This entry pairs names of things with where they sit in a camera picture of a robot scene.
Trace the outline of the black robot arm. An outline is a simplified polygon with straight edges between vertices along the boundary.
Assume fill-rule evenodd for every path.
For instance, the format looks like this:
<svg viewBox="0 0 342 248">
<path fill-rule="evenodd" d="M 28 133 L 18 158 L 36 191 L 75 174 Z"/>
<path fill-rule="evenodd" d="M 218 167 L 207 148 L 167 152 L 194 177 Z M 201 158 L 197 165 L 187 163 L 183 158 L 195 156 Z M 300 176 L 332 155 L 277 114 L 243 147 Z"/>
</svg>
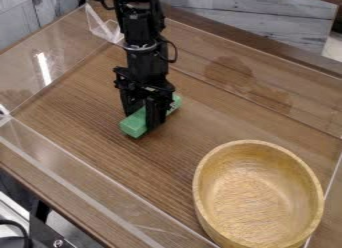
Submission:
<svg viewBox="0 0 342 248">
<path fill-rule="evenodd" d="M 107 10 L 114 10 L 125 36 L 127 66 L 117 66 L 115 87 L 126 117 L 146 109 L 143 122 L 147 130 L 158 128 L 167 118 L 174 102 L 175 86 L 169 82 L 170 40 L 162 35 L 166 28 L 159 0 L 95 0 Z"/>
</svg>

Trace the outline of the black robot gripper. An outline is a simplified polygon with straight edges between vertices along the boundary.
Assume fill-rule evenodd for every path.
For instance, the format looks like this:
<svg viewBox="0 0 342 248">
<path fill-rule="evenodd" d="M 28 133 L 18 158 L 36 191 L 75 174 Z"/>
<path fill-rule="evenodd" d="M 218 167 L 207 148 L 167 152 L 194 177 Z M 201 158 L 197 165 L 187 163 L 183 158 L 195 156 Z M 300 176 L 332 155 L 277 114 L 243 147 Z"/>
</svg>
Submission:
<svg viewBox="0 0 342 248">
<path fill-rule="evenodd" d="M 146 101 L 146 125 L 153 131 L 166 122 L 175 86 L 167 80 L 169 47 L 125 48 L 127 66 L 117 66 L 115 87 L 121 91 L 125 114 L 133 115 Z"/>
</svg>

